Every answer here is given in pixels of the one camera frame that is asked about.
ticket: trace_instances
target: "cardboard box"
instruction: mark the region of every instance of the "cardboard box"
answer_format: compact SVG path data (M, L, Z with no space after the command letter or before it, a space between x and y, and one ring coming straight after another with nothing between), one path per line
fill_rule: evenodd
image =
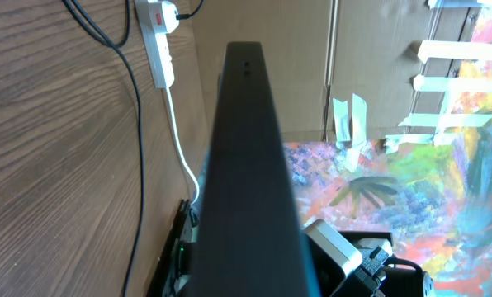
M367 102L369 138L408 133L397 125L410 112L438 112L442 100L417 94L410 79L453 71L450 60L424 67L407 49L415 40L466 38L468 12L430 10L425 0L207 1L192 21L208 126L226 45L260 41L285 141L335 140L331 100L353 93Z

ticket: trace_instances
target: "power strip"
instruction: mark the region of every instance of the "power strip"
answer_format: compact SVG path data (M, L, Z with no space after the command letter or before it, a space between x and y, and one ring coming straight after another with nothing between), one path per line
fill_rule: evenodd
M171 87L174 83L173 58L169 53L165 35L178 27L179 20L176 18L178 10L169 1L135 0L135 6L154 86Z

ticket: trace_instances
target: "colorful painting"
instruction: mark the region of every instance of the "colorful painting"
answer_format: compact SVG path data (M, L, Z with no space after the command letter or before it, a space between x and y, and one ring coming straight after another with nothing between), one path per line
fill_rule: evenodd
M492 9L472 41L492 42ZM459 76L492 79L492 62L465 61ZM453 113L491 113L492 93L463 93ZM395 254L417 262L441 296L492 296L492 120L454 129L452 145L368 141L355 172L335 144L286 144L303 225L390 231Z

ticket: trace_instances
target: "wood grain surface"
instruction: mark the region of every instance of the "wood grain surface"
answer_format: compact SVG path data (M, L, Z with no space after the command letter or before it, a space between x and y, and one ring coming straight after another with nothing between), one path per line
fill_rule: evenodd
M187 0L174 1L180 12ZM117 42L123 0L82 0ZM194 187L173 146L131 3L122 52L144 110L146 210L130 296L151 281L180 199ZM187 162L199 172L207 128L191 21L168 37ZM140 207L135 93L116 55L59 0L0 1L0 296L119 296Z

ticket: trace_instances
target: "wooden floor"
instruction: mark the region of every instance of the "wooden floor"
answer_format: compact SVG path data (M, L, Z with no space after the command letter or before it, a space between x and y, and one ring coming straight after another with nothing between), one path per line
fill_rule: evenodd
M174 2L191 10L187 0ZM121 39L123 0L81 3ZM121 51L143 99L147 200L130 295L142 296L178 202L194 188L173 146L132 1L131 13ZM191 22L168 39L181 142L199 172L208 132ZM0 1L0 296L121 294L140 207L136 124L125 66L61 1Z

